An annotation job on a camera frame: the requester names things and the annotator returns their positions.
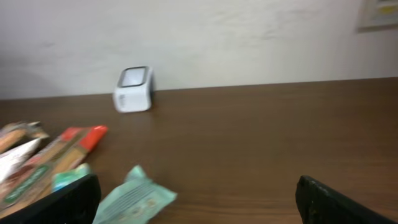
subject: wall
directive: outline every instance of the wall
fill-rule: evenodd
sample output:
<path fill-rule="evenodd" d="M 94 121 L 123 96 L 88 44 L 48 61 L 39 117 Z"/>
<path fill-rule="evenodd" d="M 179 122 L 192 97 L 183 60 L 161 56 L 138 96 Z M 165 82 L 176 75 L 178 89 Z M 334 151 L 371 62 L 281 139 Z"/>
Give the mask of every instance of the wall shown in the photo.
<path fill-rule="evenodd" d="M 2 0 L 0 98 L 398 75 L 398 30 L 356 33 L 362 0 Z"/>

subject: snack package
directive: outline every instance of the snack package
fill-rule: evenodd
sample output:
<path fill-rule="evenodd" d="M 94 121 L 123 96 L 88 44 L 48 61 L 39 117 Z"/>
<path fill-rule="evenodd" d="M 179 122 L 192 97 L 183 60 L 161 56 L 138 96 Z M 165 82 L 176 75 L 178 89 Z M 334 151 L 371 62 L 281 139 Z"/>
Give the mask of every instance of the snack package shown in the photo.
<path fill-rule="evenodd" d="M 0 154 L 12 146 L 37 138 L 45 139 L 48 137 L 48 134 L 40 127 L 40 122 L 8 124 L 0 131 Z"/>
<path fill-rule="evenodd" d="M 36 150 L 40 139 L 31 140 L 0 154 L 0 183 L 13 174 Z"/>
<path fill-rule="evenodd" d="M 108 130 L 68 128 L 0 184 L 0 218 L 51 194 L 54 174 L 75 168 Z"/>
<path fill-rule="evenodd" d="M 59 174 L 55 174 L 53 178 L 53 187 L 52 192 L 56 192 L 57 190 L 67 186 L 68 184 L 84 177 L 85 175 L 89 174 L 90 167 L 88 164 L 82 164 L 78 166 L 76 169 L 62 172 Z"/>
<path fill-rule="evenodd" d="M 93 224 L 145 224 L 177 194 L 148 179 L 140 166 L 100 204 Z"/>

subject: mint green bag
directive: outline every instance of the mint green bag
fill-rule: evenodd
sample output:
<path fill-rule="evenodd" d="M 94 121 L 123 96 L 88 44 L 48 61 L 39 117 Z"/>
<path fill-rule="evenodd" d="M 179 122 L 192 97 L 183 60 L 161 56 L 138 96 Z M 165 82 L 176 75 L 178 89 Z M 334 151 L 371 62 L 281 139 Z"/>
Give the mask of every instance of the mint green bag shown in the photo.
<path fill-rule="evenodd" d="M 135 166 L 124 184 L 99 204 L 93 224 L 145 224 L 176 196 L 148 179 L 141 166 Z"/>

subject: red package end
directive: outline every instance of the red package end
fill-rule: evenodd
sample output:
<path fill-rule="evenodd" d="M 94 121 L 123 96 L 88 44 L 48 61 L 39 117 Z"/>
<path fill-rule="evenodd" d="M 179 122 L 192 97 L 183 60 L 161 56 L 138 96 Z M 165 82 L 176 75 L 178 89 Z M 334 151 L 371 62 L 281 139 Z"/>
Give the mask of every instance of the red package end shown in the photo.
<path fill-rule="evenodd" d="M 62 140 L 71 140 L 77 133 L 84 128 L 68 128 L 61 135 Z M 90 131 L 87 135 L 79 142 L 79 145 L 83 146 L 88 152 L 91 152 L 97 142 L 104 136 L 108 131 L 108 127 L 104 125 L 93 126 L 89 128 Z"/>

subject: brown table surface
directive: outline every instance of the brown table surface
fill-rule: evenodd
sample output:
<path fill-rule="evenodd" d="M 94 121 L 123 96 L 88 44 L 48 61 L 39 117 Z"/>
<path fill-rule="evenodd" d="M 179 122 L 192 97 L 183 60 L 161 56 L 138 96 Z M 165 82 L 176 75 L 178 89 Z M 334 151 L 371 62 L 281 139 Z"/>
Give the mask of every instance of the brown table surface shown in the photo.
<path fill-rule="evenodd" d="M 2 124 L 52 135 L 105 124 L 88 162 L 103 197 L 140 164 L 178 199 L 151 223 L 301 223 L 310 175 L 398 221 L 398 78 L 158 91 L 119 114 L 111 95 L 0 101 Z"/>

